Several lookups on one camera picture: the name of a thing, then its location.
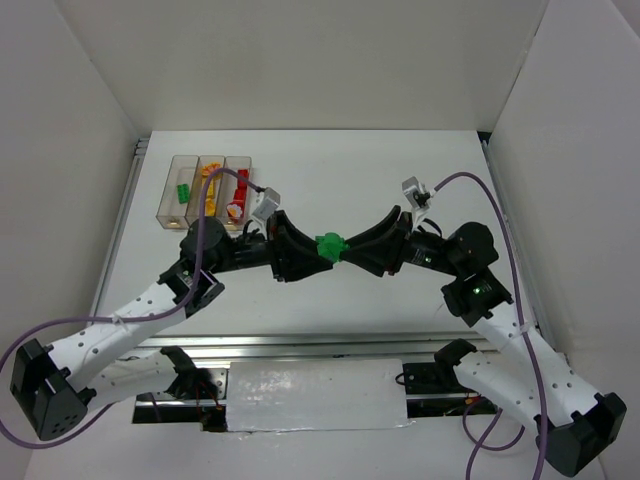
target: white table surface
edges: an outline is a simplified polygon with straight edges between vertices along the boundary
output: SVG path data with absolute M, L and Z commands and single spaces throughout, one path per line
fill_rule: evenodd
M 163 230 L 155 214 L 174 155 L 247 155 L 255 181 L 282 195 L 281 208 L 302 232 L 349 238 L 379 222 L 394 205 L 410 210 L 401 183 L 415 175 L 434 186 L 467 170 L 491 179 L 475 132 L 200 131 L 154 132 L 139 176 L 100 314 L 135 297 L 178 258 L 184 232 Z M 445 235 L 467 221 L 489 226 L 500 260 L 492 266 L 512 290 L 504 242 L 489 202 L 471 181 L 456 180 L 435 199 L 432 218 Z M 466 331 L 440 288 L 452 277 L 404 265 L 378 278 L 337 264 L 291 284 L 270 267 L 221 274 L 226 291 L 211 306 L 166 330 L 174 335 L 265 335 Z
M 33 452 L 25 480 L 461 480 L 473 444 L 460 417 L 421 418 L 406 428 L 289 433 L 208 433 L 195 424 L 132 425 L 133 401 L 116 404 L 61 447 Z M 479 436 L 489 415 L 472 416 Z M 501 419 L 489 442 L 518 425 Z M 481 452 L 473 480 L 529 480 L 533 437 L 507 452 Z M 598 461 L 575 480 L 603 480 Z M 542 480 L 563 480 L 546 465 Z

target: white wall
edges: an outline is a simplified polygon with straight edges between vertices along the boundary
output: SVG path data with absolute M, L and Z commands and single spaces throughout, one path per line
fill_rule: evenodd
M 640 467 L 639 78 L 640 40 L 612 3 L 553 0 L 490 143 L 543 316 L 629 408 L 611 479 Z
M 640 35 L 640 2 L 638 0 L 613 0 L 627 23 Z
M 491 130 L 547 0 L 57 0 L 142 133 Z
M 53 2 L 0 2 L 0 349 L 28 327 L 86 313 L 135 132 Z M 0 415 L 30 433 L 0 378 Z M 30 452 L 0 439 L 3 480 Z

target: green object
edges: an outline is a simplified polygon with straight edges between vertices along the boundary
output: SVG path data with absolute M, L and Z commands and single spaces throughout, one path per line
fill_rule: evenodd
M 189 185 L 183 183 L 178 185 L 176 190 L 178 191 L 178 203 L 181 205 L 187 203 L 189 201 Z
M 481 293 L 488 293 L 490 291 L 491 285 L 489 285 L 488 283 L 485 283 L 484 285 L 480 285 L 479 287 L 473 289 L 473 293 L 475 293 L 476 295 L 480 295 Z
M 329 232 L 326 235 L 316 237 L 318 242 L 318 255 L 331 260 L 333 263 L 340 261 L 340 253 L 349 249 L 349 245 L 337 233 Z

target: green toy block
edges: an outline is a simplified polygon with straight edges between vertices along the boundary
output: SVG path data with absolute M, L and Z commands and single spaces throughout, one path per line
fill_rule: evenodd
M 178 191 L 178 203 L 183 204 L 189 201 L 189 185 L 183 183 L 176 187 Z
M 349 245 L 337 233 L 329 232 L 324 236 L 316 237 L 318 243 L 318 255 L 331 260 L 333 263 L 340 261 L 340 253 L 349 249 Z

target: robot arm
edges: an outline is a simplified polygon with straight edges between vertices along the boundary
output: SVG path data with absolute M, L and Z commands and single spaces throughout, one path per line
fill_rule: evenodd
M 498 259 L 493 236 L 475 222 L 448 238 L 416 225 L 425 218 L 430 192 L 413 179 L 403 189 L 413 211 L 396 206 L 373 228 L 346 241 L 340 260 L 383 276 L 395 275 L 403 263 L 451 275 L 442 287 L 449 311 L 483 335 L 515 365 L 518 375 L 492 364 L 466 341 L 458 340 L 436 354 L 442 375 L 479 392 L 533 432 L 540 428 L 540 403 L 527 350 L 510 293 L 489 265 Z M 51 440 L 74 428 L 88 411 L 138 393 L 167 391 L 177 398 L 203 388 L 217 391 L 209 373 L 195 367 L 177 347 L 163 348 L 144 358 L 123 358 L 146 338 L 176 325 L 205 308 L 223 290 L 216 274 L 270 265 L 277 281 L 293 282 L 333 268 L 318 254 L 318 244 L 297 230 L 279 197 L 267 189 L 254 217 L 265 222 L 265 235 L 246 232 L 229 237 L 215 218 L 192 225 L 180 243 L 180 258 L 145 292 L 113 314 L 113 323 L 94 324 L 77 334 L 42 346 L 31 340 L 20 347 L 11 382 L 38 437 Z M 196 246 L 204 228 L 201 274 L 194 276 Z M 198 277 L 195 294 L 183 308 L 161 320 L 124 323 L 175 308 Z M 615 395 L 601 395 L 573 372 L 535 329 L 528 335 L 543 371 L 548 396 L 547 460 L 561 473 L 575 475 L 615 440 L 626 406 Z

